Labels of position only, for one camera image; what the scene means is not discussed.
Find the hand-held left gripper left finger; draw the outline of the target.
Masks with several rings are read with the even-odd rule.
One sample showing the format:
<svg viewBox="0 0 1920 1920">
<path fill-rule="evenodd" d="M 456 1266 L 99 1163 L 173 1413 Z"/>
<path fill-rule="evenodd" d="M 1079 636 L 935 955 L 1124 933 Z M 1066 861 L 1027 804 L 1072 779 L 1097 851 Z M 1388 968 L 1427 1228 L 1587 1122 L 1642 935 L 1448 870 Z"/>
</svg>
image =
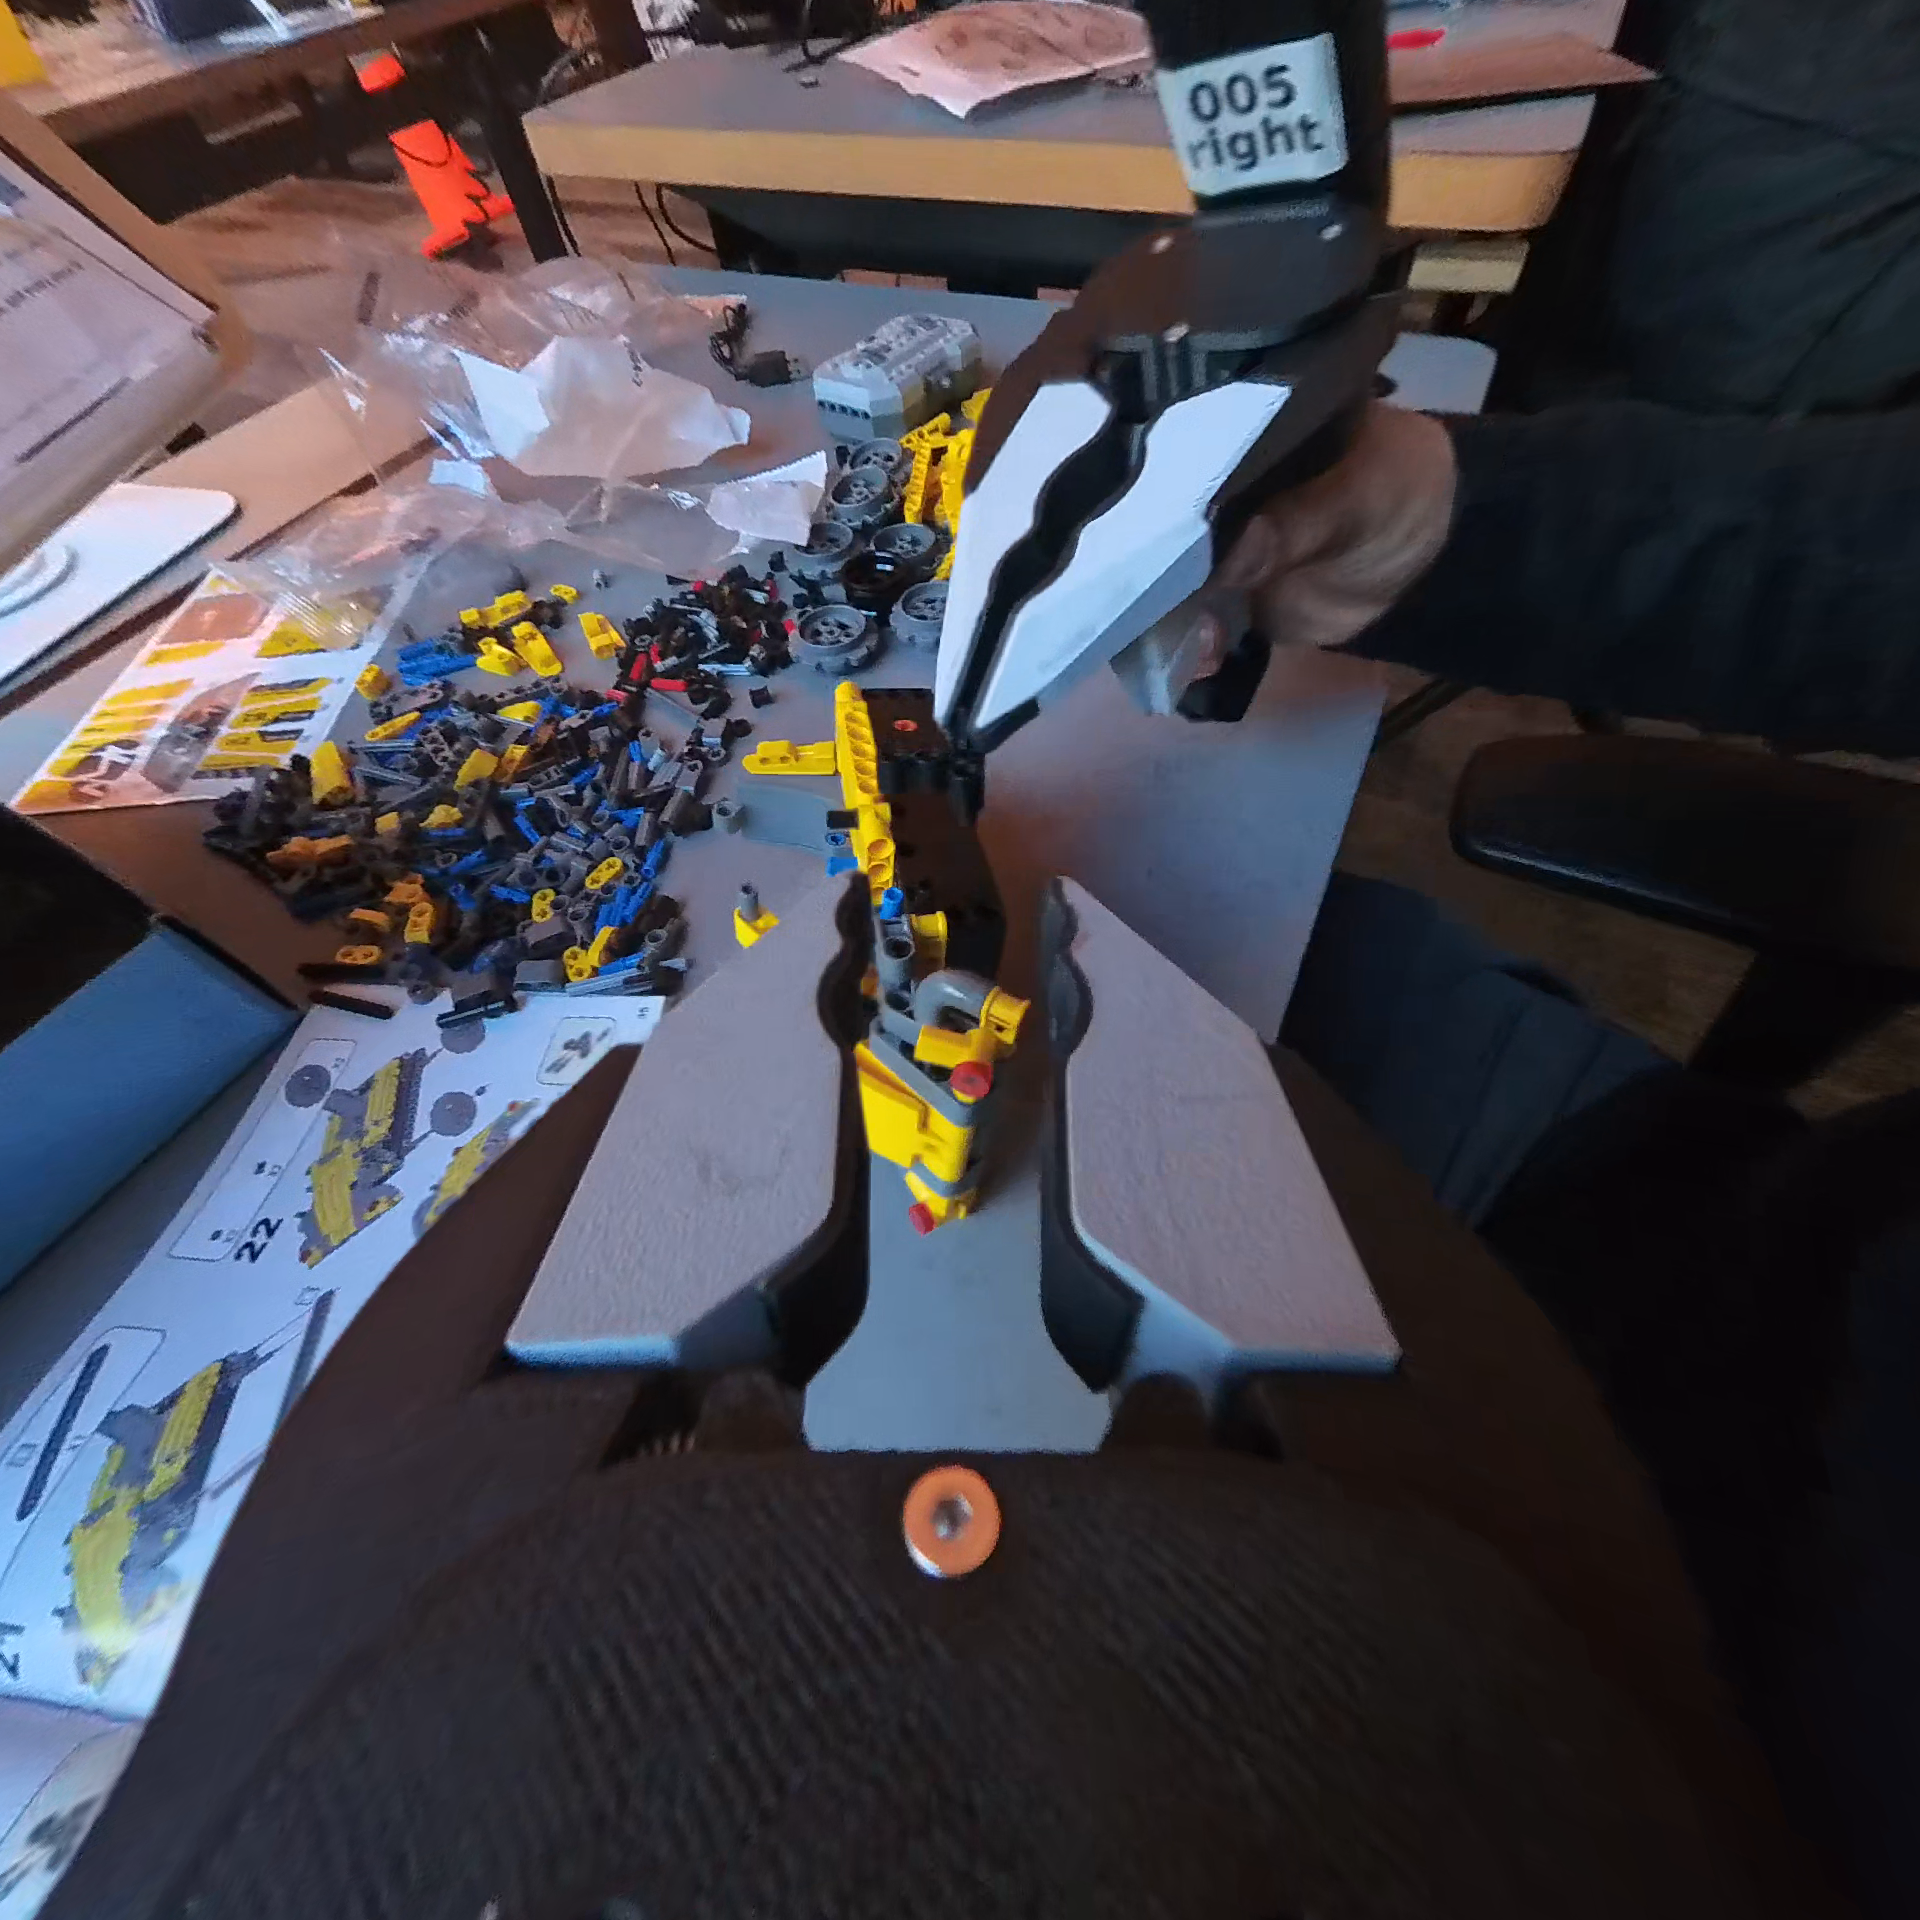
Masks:
<svg viewBox="0 0 1920 1920">
<path fill-rule="evenodd" d="M 871 910 L 823 880 L 660 1019 L 506 1351 L 554 1368 L 813 1378 L 868 1299 L 853 1046 Z"/>
</svg>

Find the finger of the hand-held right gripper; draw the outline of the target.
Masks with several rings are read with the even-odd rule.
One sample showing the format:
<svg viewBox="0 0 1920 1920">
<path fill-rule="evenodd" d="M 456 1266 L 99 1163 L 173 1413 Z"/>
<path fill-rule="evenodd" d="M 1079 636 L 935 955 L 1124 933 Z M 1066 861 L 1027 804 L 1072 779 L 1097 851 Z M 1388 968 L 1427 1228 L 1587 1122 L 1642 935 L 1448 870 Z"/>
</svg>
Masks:
<svg viewBox="0 0 1920 1920">
<path fill-rule="evenodd" d="M 1152 422 L 1120 419 L 1120 491 L 1082 528 L 1063 573 L 1015 615 L 991 684 L 999 726 L 960 740 L 992 752 L 1032 709 L 1112 660 L 1205 581 L 1217 495 L 1290 397 L 1290 379 L 1237 379 L 1177 399 Z"/>
<path fill-rule="evenodd" d="M 1017 613 L 1053 583 L 1122 485 L 1122 420 L 1091 381 L 1035 389 L 992 461 L 969 475 L 935 668 L 949 736 L 987 736 L 992 674 Z"/>
</svg>

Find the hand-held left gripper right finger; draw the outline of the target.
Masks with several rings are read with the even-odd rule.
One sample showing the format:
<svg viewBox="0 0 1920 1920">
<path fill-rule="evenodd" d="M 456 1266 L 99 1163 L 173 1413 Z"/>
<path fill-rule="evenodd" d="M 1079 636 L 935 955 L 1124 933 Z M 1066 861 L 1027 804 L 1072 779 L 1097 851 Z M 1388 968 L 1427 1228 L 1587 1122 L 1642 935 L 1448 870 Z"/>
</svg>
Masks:
<svg viewBox="0 0 1920 1920">
<path fill-rule="evenodd" d="M 1391 1375 L 1402 1343 L 1267 1044 L 1079 880 L 1041 922 L 1041 1302 L 1095 1392 Z"/>
</svg>

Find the yellow grey toy vehicle model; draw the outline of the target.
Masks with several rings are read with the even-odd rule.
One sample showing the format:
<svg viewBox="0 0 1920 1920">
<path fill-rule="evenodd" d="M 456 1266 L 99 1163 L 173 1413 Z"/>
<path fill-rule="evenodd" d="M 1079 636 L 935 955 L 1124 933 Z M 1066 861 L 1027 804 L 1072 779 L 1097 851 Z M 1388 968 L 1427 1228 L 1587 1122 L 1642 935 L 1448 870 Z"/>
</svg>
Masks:
<svg viewBox="0 0 1920 1920">
<path fill-rule="evenodd" d="M 868 1150 L 900 1170 L 909 1226 L 928 1235 L 976 1208 L 980 1136 L 1027 1014 L 1002 984 L 1007 914 L 976 837 L 985 774 L 925 687 L 842 680 L 827 738 L 837 778 L 744 772 L 746 834 L 813 853 L 827 878 L 866 888 L 860 1110 Z"/>
</svg>

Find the person's right forearm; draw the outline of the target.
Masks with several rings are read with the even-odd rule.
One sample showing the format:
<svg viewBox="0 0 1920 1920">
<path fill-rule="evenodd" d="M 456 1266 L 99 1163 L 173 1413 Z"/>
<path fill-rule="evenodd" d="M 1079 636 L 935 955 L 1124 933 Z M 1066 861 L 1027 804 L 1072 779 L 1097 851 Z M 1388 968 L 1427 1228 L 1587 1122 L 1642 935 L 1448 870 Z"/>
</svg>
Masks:
<svg viewBox="0 0 1920 1920">
<path fill-rule="evenodd" d="M 1449 420 L 1427 573 L 1349 655 L 1811 752 L 1917 754 L 1917 414 Z"/>
</svg>

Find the person's right hand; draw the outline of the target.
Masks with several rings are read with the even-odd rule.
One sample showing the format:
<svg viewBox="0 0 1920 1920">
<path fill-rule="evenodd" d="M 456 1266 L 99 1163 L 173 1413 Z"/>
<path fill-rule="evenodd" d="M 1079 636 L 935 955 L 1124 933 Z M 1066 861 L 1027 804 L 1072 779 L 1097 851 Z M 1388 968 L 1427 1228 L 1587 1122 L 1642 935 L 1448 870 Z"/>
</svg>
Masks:
<svg viewBox="0 0 1920 1920">
<path fill-rule="evenodd" d="M 1371 403 L 1338 464 L 1242 525 L 1196 603 L 1201 663 L 1220 666 L 1243 632 L 1303 650 L 1362 636 L 1448 543 L 1457 480 L 1448 419 Z"/>
</svg>

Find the yellow beam assembly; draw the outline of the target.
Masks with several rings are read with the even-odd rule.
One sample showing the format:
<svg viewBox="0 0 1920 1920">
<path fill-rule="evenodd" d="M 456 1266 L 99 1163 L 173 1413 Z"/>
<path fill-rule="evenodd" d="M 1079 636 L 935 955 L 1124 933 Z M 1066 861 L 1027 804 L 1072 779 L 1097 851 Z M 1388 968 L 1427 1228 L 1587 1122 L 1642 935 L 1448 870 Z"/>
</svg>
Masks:
<svg viewBox="0 0 1920 1920">
<path fill-rule="evenodd" d="M 933 573 L 939 581 L 954 570 L 951 549 L 965 509 L 969 456 L 991 395 L 992 389 L 978 389 L 949 412 L 909 427 L 900 440 L 908 455 L 900 522 L 928 528 L 945 543 Z"/>
</svg>

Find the grey battery box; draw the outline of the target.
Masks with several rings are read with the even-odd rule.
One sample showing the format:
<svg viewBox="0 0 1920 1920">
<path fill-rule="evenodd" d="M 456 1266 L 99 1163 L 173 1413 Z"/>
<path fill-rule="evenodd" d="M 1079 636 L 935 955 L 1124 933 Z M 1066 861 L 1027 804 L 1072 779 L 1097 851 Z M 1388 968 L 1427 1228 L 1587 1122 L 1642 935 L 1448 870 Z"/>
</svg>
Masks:
<svg viewBox="0 0 1920 1920">
<path fill-rule="evenodd" d="M 826 357 L 811 371 L 811 392 L 833 443 L 898 440 L 969 399 L 980 365 L 972 323 L 908 312 Z"/>
</svg>

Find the cluster of grey toy wheels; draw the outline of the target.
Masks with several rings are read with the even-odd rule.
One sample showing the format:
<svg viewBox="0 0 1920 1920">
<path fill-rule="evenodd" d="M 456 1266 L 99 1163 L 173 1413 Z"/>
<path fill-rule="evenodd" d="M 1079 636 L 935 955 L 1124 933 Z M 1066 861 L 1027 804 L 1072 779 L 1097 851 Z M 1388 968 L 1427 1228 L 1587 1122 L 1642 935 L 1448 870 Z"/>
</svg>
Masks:
<svg viewBox="0 0 1920 1920">
<path fill-rule="evenodd" d="M 900 439 L 853 445 L 804 547 L 785 557 L 795 666 L 847 678 L 892 647 L 937 652 L 949 578 L 933 573 L 945 543 L 928 528 L 900 522 L 905 469 Z"/>
</svg>

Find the open instruction booklet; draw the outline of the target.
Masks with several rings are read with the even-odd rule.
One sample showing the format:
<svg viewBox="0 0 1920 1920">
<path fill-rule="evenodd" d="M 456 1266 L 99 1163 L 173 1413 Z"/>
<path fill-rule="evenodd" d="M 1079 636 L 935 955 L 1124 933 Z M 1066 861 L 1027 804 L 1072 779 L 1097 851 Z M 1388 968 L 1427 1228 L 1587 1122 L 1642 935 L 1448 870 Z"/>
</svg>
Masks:
<svg viewBox="0 0 1920 1920">
<path fill-rule="evenodd" d="M 65 1877 L 276 1430 L 349 1322 L 660 997 L 322 1006 L 5 1424 L 2 1915 Z"/>
</svg>

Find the paper instruction sheet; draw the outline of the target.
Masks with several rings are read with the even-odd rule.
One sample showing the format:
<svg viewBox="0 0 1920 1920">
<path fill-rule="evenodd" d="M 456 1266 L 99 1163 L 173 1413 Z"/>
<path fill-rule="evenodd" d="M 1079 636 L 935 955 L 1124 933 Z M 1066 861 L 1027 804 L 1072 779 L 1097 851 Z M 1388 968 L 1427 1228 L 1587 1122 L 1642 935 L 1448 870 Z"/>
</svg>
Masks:
<svg viewBox="0 0 1920 1920">
<path fill-rule="evenodd" d="M 978 3 L 917 15 L 840 58 L 959 118 L 1025 93 L 1085 79 L 1136 79 L 1155 45 L 1131 7 Z"/>
</svg>

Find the background table with pale edge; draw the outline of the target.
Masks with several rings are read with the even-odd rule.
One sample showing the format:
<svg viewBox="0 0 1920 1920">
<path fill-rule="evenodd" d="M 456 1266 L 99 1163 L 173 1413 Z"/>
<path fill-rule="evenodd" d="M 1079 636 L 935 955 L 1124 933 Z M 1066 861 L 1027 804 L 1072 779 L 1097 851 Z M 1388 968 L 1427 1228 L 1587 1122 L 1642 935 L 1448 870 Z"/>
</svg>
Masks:
<svg viewBox="0 0 1920 1920">
<path fill-rule="evenodd" d="M 1391 222 L 1413 290 L 1500 298 L 1571 181 L 1595 99 L 1417 112 L 1394 127 Z M 808 272 L 1067 286 L 1192 207 L 1149 87 L 1107 82 L 959 118 L 844 62 L 773 51 L 639 66 L 523 118 L 548 175 L 660 184 Z"/>
</svg>

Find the pile of small building parts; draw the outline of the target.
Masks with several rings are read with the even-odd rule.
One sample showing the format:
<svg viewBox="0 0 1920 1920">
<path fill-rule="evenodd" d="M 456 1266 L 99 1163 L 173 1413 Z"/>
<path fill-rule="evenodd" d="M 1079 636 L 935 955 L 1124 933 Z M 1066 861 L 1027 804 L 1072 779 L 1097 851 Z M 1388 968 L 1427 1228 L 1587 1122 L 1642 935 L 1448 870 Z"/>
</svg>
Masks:
<svg viewBox="0 0 1920 1920">
<path fill-rule="evenodd" d="M 669 997 L 681 843 L 723 822 L 723 772 L 823 596 L 783 549 L 665 575 L 635 613 L 589 588 L 508 588 L 405 643 L 347 740 L 253 772 L 204 848 L 335 938 L 307 1003 L 484 1030 L 537 997 Z"/>
</svg>

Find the person's black clothed body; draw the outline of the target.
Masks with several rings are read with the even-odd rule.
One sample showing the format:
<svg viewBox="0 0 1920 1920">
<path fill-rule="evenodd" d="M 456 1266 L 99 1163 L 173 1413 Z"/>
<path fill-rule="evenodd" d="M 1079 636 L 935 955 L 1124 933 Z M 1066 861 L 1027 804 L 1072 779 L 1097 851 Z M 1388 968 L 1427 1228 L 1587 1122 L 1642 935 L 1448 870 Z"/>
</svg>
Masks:
<svg viewBox="0 0 1920 1920">
<path fill-rule="evenodd" d="M 1915 410 L 1915 5 L 1688 5 L 1665 53 L 1587 254 L 1604 399 Z M 1287 1044 L 1549 1315 L 1794 1829 L 1861 1915 L 1915 1915 L 1915 1092 L 1809 1120 L 1356 878 Z"/>
</svg>

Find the clear plastic bag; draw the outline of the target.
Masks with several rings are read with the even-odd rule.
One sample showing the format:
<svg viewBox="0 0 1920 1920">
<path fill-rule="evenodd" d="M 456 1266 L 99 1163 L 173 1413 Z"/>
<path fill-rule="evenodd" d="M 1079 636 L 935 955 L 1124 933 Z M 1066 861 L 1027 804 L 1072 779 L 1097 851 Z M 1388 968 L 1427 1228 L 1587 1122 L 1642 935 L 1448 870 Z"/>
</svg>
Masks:
<svg viewBox="0 0 1920 1920">
<path fill-rule="evenodd" d="M 347 304 L 304 359 L 362 451 L 393 426 L 425 466 L 256 551 L 247 570 L 273 586 L 389 586 L 458 543 L 695 575 L 802 543 L 826 503 L 819 432 L 780 461 L 749 387 L 711 357 L 738 346 L 744 298 L 579 255 L 515 275 L 363 260 L 338 283 Z"/>
</svg>

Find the blue kit box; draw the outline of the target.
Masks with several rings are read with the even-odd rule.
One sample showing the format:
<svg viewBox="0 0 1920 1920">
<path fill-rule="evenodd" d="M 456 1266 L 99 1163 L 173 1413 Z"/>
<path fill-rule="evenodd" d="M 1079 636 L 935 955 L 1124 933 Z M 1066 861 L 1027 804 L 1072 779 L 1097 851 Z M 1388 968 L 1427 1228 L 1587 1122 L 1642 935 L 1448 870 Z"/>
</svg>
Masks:
<svg viewBox="0 0 1920 1920">
<path fill-rule="evenodd" d="M 296 1029 L 256 971 L 2 810 L 2 1284 Z"/>
</svg>

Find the orange plastic object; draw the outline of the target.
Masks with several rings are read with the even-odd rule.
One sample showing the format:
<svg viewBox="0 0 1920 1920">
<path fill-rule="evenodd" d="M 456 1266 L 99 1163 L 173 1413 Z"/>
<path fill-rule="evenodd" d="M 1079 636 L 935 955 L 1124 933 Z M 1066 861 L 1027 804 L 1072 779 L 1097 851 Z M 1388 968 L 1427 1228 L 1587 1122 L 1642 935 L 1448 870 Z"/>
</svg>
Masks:
<svg viewBox="0 0 1920 1920">
<path fill-rule="evenodd" d="M 425 216 L 419 252 L 428 260 L 489 252 L 498 223 L 516 215 L 513 198 L 483 175 L 459 139 L 433 115 L 421 84 L 393 47 L 355 54 L 353 72 L 377 107 L 400 173 Z"/>
</svg>

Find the yellow printed leaflet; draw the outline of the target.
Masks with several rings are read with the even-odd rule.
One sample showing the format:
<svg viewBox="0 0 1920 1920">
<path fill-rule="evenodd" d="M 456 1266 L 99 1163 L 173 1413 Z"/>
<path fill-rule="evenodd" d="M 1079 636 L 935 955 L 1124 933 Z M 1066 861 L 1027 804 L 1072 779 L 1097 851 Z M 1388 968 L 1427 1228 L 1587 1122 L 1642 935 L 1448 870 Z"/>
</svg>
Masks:
<svg viewBox="0 0 1920 1920">
<path fill-rule="evenodd" d="M 8 796 L 28 815 L 220 799 L 311 754 L 362 693 L 425 564 L 308 598 L 213 570 Z"/>
</svg>

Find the white flat tray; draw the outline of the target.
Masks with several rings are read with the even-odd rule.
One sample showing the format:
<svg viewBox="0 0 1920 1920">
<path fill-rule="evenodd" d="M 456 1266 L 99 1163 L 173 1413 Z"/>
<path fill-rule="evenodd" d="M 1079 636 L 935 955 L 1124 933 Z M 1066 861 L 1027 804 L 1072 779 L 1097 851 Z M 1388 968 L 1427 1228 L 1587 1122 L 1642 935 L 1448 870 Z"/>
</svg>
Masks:
<svg viewBox="0 0 1920 1920">
<path fill-rule="evenodd" d="M 37 674 L 239 514 L 239 498 L 220 490 L 124 483 L 104 491 L 5 573 L 2 686 Z"/>
</svg>

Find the white printed sign board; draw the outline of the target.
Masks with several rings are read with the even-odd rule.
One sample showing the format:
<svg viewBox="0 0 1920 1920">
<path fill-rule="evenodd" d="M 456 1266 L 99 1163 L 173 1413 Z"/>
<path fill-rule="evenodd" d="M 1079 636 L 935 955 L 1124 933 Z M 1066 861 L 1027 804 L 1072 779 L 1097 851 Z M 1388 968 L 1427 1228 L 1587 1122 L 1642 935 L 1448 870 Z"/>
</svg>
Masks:
<svg viewBox="0 0 1920 1920">
<path fill-rule="evenodd" d="M 192 426 L 249 328 L 186 240 L 2 99 L 2 563 Z"/>
</svg>

